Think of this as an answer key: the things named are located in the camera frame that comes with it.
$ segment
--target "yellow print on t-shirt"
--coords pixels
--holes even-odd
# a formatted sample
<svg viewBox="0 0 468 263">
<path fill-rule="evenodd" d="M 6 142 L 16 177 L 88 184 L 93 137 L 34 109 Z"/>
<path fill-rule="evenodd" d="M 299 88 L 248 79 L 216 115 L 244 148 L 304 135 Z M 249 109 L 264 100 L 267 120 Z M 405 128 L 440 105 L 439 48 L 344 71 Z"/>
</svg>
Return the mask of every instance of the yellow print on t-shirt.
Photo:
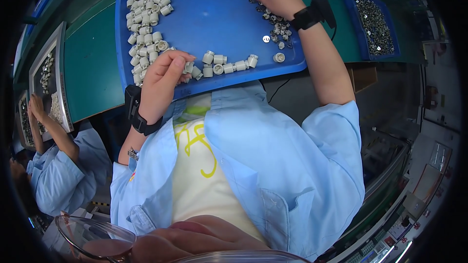
<svg viewBox="0 0 468 263">
<path fill-rule="evenodd" d="M 185 132 L 187 134 L 187 140 L 188 140 L 188 143 L 187 145 L 185 146 L 184 148 L 184 151 L 185 153 L 187 154 L 187 156 L 190 156 L 190 146 L 195 144 L 196 142 L 201 142 L 203 145 L 205 145 L 211 152 L 211 154 L 213 155 L 213 159 L 214 159 L 214 167 L 213 167 L 213 171 L 211 173 L 205 173 L 205 171 L 203 171 L 202 169 L 200 170 L 201 174 L 203 177 L 205 178 L 211 178 L 213 177 L 214 175 L 214 172 L 216 171 L 216 166 L 217 166 L 217 161 L 216 161 L 216 157 L 214 157 L 214 153 L 213 153 L 213 150 L 211 149 L 210 145 L 204 140 L 205 138 L 205 134 L 202 133 L 198 133 L 198 130 L 201 129 L 201 128 L 204 128 L 204 125 L 203 124 L 199 124 L 199 125 L 196 125 L 193 127 L 194 129 L 194 132 L 195 132 L 195 137 L 190 140 L 190 134 L 189 134 L 189 129 L 187 128 L 187 125 L 188 124 L 179 124 L 179 125 L 175 125 L 174 128 L 178 128 L 178 127 L 182 127 L 181 131 L 177 132 L 175 134 L 175 141 L 177 143 L 177 149 L 179 149 L 179 142 L 180 142 L 180 135 Z"/>
</svg>

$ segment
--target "worker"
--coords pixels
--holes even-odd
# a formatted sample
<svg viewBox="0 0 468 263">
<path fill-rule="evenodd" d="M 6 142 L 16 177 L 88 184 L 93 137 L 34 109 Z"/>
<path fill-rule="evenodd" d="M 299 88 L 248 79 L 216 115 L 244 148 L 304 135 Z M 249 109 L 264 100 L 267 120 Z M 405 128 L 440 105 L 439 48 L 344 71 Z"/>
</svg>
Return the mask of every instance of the worker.
<svg viewBox="0 0 468 263">
<path fill-rule="evenodd" d="M 289 21 L 306 8 L 258 1 Z M 160 237 L 148 237 L 143 262 L 245 249 L 313 262 L 351 223 L 365 194 L 351 81 L 320 23 L 298 34 L 321 104 L 302 126 L 268 105 L 258 81 L 172 102 L 195 60 L 186 52 L 148 68 L 110 187 L 111 223 Z"/>
<path fill-rule="evenodd" d="M 36 153 L 26 169 L 10 160 L 12 178 L 27 215 L 73 213 L 91 201 L 97 187 L 106 183 L 112 163 L 104 144 L 87 120 L 80 125 L 76 138 L 71 139 L 47 115 L 42 99 L 36 94 L 29 100 L 28 116 Z M 49 149 L 42 141 L 38 121 L 55 143 Z"/>
</svg>

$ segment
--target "green workbench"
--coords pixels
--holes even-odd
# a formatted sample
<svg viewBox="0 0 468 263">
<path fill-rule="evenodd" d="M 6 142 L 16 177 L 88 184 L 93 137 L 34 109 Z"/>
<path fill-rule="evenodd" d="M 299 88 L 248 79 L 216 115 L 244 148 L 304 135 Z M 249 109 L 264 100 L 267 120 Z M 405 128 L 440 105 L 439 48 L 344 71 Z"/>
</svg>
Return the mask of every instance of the green workbench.
<svg viewBox="0 0 468 263">
<path fill-rule="evenodd" d="M 329 0 L 336 17 L 333 40 L 344 62 L 359 62 L 358 42 L 343 0 Z M 423 63 L 420 44 L 397 10 L 394 18 L 401 56 L 384 61 Z M 117 67 L 115 43 L 115 0 L 101 0 L 80 14 L 66 32 L 64 78 L 73 122 L 124 103 Z M 331 36 L 333 30 L 325 24 Z"/>
</svg>

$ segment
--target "factory floor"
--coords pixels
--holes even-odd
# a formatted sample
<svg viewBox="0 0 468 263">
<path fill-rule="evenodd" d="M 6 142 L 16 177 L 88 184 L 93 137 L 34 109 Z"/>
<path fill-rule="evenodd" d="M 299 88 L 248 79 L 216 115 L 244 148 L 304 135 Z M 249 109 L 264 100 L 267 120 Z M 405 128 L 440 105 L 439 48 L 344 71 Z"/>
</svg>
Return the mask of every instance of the factory floor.
<svg viewBox="0 0 468 263">
<path fill-rule="evenodd" d="M 420 102 L 419 66 L 403 63 L 376 63 L 377 83 L 356 94 L 356 103 L 360 111 L 361 135 L 372 127 L 380 131 L 387 131 L 393 124 L 416 119 Z M 281 75 L 262 79 L 270 101 L 277 88 L 282 86 L 272 98 L 270 105 L 287 114 L 301 125 L 302 121 L 319 107 L 319 102 L 307 70 L 290 75 Z M 129 124 L 124 118 L 124 109 L 116 108 L 110 112 L 93 117 L 95 128 L 104 122 L 107 130 L 99 130 L 111 160 L 118 156 L 119 146 L 123 143 Z M 98 188 L 92 201 L 110 204 L 110 182 Z M 100 206 L 102 212 L 107 213 L 107 206 Z"/>
</svg>

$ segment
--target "black hair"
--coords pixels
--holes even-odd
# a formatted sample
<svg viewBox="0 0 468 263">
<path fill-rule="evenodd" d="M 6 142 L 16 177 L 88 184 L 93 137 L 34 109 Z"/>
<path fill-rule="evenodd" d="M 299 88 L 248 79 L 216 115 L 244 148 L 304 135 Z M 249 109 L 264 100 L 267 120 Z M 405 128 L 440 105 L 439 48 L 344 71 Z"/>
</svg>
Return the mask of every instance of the black hair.
<svg viewBox="0 0 468 263">
<path fill-rule="evenodd" d="M 27 216 L 31 217 L 41 214 L 32 191 L 28 174 L 22 173 L 18 178 L 15 178 L 14 183 L 18 196 L 20 197 L 21 202 L 23 202 Z"/>
</svg>

